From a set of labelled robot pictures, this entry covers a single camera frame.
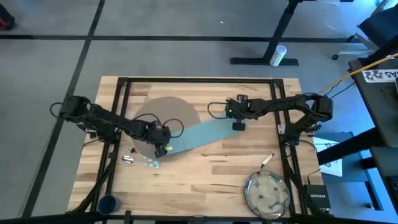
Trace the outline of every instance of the gray circular mat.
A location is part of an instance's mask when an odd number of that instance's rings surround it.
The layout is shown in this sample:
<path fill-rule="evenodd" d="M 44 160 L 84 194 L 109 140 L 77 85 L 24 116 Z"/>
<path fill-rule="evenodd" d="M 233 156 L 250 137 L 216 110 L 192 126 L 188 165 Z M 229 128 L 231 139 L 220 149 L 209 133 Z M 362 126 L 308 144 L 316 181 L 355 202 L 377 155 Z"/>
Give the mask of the gray circular mat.
<path fill-rule="evenodd" d="M 162 123 L 168 119 L 177 118 L 183 124 L 184 128 L 187 129 L 194 124 L 200 124 L 200 118 L 198 113 L 195 111 L 193 105 L 187 103 L 185 100 L 176 97 L 161 97 L 154 100 L 150 100 L 137 112 L 135 116 L 139 116 L 144 113 L 155 114 Z M 154 121 L 155 118 L 152 116 L 143 116 L 140 119 L 144 121 Z M 167 123 L 170 128 L 170 132 L 173 136 L 179 135 L 181 131 L 181 124 L 178 121 L 170 121 Z M 138 152 L 142 155 L 147 156 L 158 161 L 169 161 L 179 159 L 184 153 L 178 153 L 174 155 L 165 155 L 160 158 L 155 157 L 155 146 L 144 143 L 139 140 L 133 139 L 134 146 Z"/>

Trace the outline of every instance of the white bottle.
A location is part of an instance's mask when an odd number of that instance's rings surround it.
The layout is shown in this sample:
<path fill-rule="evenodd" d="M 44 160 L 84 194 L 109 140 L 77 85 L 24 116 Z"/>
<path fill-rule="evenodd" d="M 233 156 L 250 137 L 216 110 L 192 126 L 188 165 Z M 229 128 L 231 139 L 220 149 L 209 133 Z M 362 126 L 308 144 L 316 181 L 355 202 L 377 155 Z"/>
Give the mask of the white bottle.
<path fill-rule="evenodd" d="M 278 45 L 275 49 L 273 56 L 271 57 L 271 60 L 269 60 L 269 64 L 274 67 L 278 66 L 282 58 L 285 56 L 286 52 L 287 49 L 285 46 Z"/>

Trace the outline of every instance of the black metal frame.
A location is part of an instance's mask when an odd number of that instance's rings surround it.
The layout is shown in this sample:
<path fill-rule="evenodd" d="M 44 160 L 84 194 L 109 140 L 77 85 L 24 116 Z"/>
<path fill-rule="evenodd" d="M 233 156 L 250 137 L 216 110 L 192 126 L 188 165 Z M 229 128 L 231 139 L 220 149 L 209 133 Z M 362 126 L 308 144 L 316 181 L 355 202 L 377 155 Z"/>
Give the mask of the black metal frame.
<path fill-rule="evenodd" d="M 121 116 L 126 114 L 126 108 L 129 98 L 129 93 L 131 91 L 131 83 L 134 82 L 187 82 L 187 83 L 264 83 L 269 84 L 271 89 L 271 98 L 274 100 L 277 98 L 276 87 L 280 90 L 280 97 L 284 98 L 285 88 L 282 79 L 241 79 L 241 78 L 119 78 L 116 86 L 114 101 L 112 105 L 111 112 L 115 113 L 119 103 L 119 97 L 122 90 L 122 87 L 125 86 L 124 97 L 121 108 Z M 277 130 L 277 126 L 281 124 L 280 113 L 275 112 L 275 130 Z M 290 122 L 290 116 L 288 111 L 283 111 L 285 122 Z M 117 130 L 115 132 L 116 135 L 116 143 L 114 144 L 114 150 L 112 153 L 109 153 L 110 145 L 105 144 L 103 147 L 103 153 L 101 156 L 99 169 L 97 173 L 97 181 L 104 175 L 105 165 L 107 158 L 111 159 L 111 173 L 108 177 L 108 183 L 106 186 L 106 194 L 110 194 L 112 190 L 113 177 L 114 177 L 114 167 L 116 166 L 116 159 L 118 157 L 119 144 L 121 131 Z M 291 150 L 291 158 L 294 167 L 294 171 L 289 165 L 287 160 L 287 155 L 285 151 L 285 144 L 282 144 L 282 136 L 283 134 L 278 134 L 279 138 L 279 147 L 282 159 L 282 167 L 284 171 L 284 179 L 289 188 L 290 195 L 292 194 L 292 187 L 290 181 L 292 181 L 299 192 L 300 206 L 303 214 L 296 213 L 294 207 L 294 198 L 291 198 L 290 203 L 290 218 L 278 218 L 276 220 L 262 220 L 258 217 L 204 217 L 204 216 L 145 216 L 145 215 L 131 215 L 131 211 L 126 211 L 125 215 L 101 215 L 96 212 L 96 206 L 98 204 L 99 193 L 95 195 L 94 200 L 92 201 L 90 212 L 81 212 L 81 213 L 66 213 L 60 215 L 48 215 L 41 217 L 22 217 L 15 218 L 9 220 L 0 220 L 0 224 L 15 224 L 15 223 L 93 223 L 97 221 L 102 221 L 106 223 L 107 220 L 124 220 L 124 223 L 133 223 L 134 220 L 175 220 L 175 221 L 188 221 L 193 223 L 205 223 L 205 222 L 216 222 L 216 221 L 233 221 L 233 222 L 263 222 L 263 223 L 271 223 L 271 222 L 294 222 L 294 223 L 374 223 L 367 222 L 362 220 L 352 220 L 346 218 L 334 218 L 324 215 L 307 215 L 307 206 L 305 202 L 311 202 L 310 197 L 304 190 L 302 186 L 299 163 L 297 160 L 297 153 L 294 146 L 290 146 Z M 27 204 L 26 207 L 34 207 L 35 202 L 33 204 Z M 313 214 L 317 214 L 314 212 L 317 210 L 317 207 L 313 207 L 311 203 L 308 204 L 313 211 Z"/>
<path fill-rule="evenodd" d="M 369 149 L 370 146 L 384 146 L 384 141 L 377 128 L 371 128 L 357 136 L 329 147 L 327 150 L 318 152 L 319 165 L 324 165 L 352 153 Z"/>

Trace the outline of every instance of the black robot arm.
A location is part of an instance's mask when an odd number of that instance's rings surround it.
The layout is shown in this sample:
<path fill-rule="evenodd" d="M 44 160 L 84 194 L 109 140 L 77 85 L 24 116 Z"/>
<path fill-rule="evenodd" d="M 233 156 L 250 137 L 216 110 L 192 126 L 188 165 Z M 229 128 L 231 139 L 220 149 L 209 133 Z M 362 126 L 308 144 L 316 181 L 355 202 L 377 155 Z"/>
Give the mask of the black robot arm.
<path fill-rule="evenodd" d="M 308 101 L 313 101 L 310 108 Z M 233 129 L 244 131 L 244 119 L 258 119 L 269 112 L 299 110 L 304 116 L 296 123 L 286 124 L 284 141 L 291 145 L 299 143 L 300 134 L 308 131 L 317 122 L 325 122 L 332 118 L 333 101 L 327 96 L 316 93 L 299 94 L 277 100 L 248 99 L 246 95 L 238 95 L 237 100 L 228 99 L 225 113 L 228 118 L 236 119 Z"/>
<path fill-rule="evenodd" d="M 108 144 L 115 141 L 115 129 L 122 129 L 133 139 L 155 145 L 156 157 L 167 153 L 166 147 L 170 141 L 170 129 L 159 120 L 148 122 L 139 119 L 126 119 L 90 102 L 82 96 L 67 98 L 61 107 L 59 116 L 70 121 L 90 134 Z"/>

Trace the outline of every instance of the black chair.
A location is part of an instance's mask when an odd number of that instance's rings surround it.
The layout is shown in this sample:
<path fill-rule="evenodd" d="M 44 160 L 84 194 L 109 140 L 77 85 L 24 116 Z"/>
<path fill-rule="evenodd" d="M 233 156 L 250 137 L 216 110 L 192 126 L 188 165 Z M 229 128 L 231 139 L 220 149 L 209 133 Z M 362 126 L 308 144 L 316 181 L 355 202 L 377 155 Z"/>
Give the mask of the black chair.
<path fill-rule="evenodd" d="M 386 45 L 390 40 L 398 35 L 398 4 L 394 7 L 378 12 L 367 18 L 358 26 L 369 38 L 352 35 L 347 39 L 351 42 L 353 39 L 359 39 L 369 50 L 343 50 L 335 54 L 332 59 L 337 60 L 341 54 L 361 55 L 371 54 L 378 48 Z"/>

